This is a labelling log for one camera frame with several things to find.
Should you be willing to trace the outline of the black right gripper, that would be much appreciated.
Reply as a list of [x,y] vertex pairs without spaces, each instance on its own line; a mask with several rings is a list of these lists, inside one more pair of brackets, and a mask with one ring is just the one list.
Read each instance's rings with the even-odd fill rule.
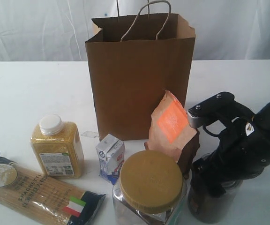
[[260,175],[270,165],[270,110],[252,118],[237,117],[225,127],[220,121],[202,126],[219,139],[217,149],[206,159],[192,164],[191,187],[220,198],[226,190],[220,180],[247,180]]

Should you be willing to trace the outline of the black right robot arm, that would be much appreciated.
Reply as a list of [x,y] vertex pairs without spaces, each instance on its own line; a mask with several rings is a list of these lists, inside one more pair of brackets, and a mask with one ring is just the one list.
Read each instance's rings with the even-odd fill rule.
[[270,165],[270,102],[258,113],[235,101],[230,92],[220,92],[188,109],[192,128],[219,139],[206,159],[193,163],[193,177],[199,178],[212,197],[226,193],[223,183],[259,176]]

